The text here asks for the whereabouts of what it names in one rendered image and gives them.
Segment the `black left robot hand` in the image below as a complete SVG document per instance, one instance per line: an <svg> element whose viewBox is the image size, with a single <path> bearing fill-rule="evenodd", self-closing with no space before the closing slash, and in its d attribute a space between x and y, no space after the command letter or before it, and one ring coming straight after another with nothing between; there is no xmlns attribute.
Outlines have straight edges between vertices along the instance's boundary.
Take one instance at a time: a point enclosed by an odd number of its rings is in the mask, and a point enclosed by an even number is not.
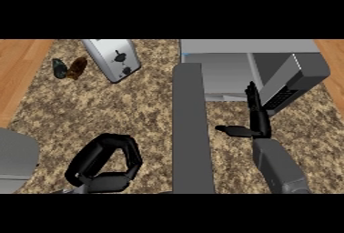
<svg viewBox="0 0 344 233"><path fill-rule="evenodd" d="M103 172L112 153L121 149L125 155L127 170L124 172ZM100 134L84 146L72 158L65 178L81 193L112 193L127 189L142 167L139 145L130 135Z"/></svg>

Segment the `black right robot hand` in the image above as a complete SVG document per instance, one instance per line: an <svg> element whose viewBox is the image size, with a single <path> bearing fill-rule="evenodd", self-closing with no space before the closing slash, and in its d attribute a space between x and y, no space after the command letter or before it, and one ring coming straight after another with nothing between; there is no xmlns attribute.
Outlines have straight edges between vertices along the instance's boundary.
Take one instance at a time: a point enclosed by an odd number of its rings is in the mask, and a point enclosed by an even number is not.
<svg viewBox="0 0 344 233"><path fill-rule="evenodd" d="M215 126L215 130L230 137L270 138L272 126L267 111L261 106L261 98L254 82L247 86L247 106L249 110L249 127Z"/></svg>

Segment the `dark grey microwave door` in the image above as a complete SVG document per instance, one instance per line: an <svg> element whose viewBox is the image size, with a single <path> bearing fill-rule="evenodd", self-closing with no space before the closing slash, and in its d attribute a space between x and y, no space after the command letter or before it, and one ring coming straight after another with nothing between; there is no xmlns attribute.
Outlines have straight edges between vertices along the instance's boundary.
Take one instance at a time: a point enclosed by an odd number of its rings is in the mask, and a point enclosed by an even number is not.
<svg viewBox="0 0 344 233"><path fill-rule="evenodd" d="M173 193L214 194L201 64L173 69L171 111Z"/></svg>

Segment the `grey open microwave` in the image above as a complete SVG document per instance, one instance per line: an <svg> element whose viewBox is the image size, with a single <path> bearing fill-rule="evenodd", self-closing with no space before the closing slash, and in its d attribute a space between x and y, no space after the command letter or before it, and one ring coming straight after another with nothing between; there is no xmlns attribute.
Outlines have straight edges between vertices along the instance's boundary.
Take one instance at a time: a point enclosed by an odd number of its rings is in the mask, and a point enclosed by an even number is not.
<svg viewBox="0 0 344 233"><path fill-rule="evenodd" d="M245 101L254 83L269 115L331 75L310 39L183 39L180 61L202 66L207 101Z"/></svg>

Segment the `pale grey rounded appliance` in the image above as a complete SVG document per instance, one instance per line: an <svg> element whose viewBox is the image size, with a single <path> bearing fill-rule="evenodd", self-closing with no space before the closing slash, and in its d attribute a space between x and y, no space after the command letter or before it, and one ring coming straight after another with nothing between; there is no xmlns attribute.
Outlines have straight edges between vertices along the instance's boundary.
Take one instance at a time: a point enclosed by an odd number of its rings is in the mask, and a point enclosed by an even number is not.
<svg viewBox="0 0 344 233"><path fill-rule="evenodd" d="M38 161L35 139L0 127L0 194L12 194L31 178Z"/></svg>

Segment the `brown bottle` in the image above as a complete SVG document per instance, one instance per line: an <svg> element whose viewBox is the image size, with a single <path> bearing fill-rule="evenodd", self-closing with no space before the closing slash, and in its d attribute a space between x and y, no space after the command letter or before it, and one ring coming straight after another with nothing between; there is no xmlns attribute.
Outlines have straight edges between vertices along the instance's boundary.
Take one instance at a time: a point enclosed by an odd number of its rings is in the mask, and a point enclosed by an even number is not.
<svg viewBox="0 0 344 233"><path fill-rule="evenodd" d="M74 60L71 67L68 69L68 78L77 80L83 74L86 66L87 66L87 59L84 57L78 57Z"/></svg>

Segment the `dark green bottle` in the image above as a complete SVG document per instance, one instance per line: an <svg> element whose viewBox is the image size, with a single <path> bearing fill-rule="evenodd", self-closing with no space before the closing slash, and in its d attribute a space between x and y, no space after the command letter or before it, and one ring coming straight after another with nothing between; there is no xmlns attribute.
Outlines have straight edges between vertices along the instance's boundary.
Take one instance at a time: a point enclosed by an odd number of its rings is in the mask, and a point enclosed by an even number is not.
<svg viewBox="0 0 344 233"><path fill-rule="evenodd" d="M52 60L52 70L53 70L53 76L59 79L63 79L68 74L68 66L62 62L60 59L55 58Z"/></svg>

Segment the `silver toaster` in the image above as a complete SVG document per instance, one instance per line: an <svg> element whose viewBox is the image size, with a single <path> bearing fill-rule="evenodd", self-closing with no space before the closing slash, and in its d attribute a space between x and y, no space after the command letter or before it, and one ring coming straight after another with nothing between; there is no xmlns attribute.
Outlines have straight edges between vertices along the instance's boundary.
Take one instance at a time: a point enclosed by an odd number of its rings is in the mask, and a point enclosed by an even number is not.
<svg viewBox="0 0 344 233"><path fill-rule="evenodd" d="M83 45L112 83L118 83L142 68L130 39L83 39Z"/></svg>

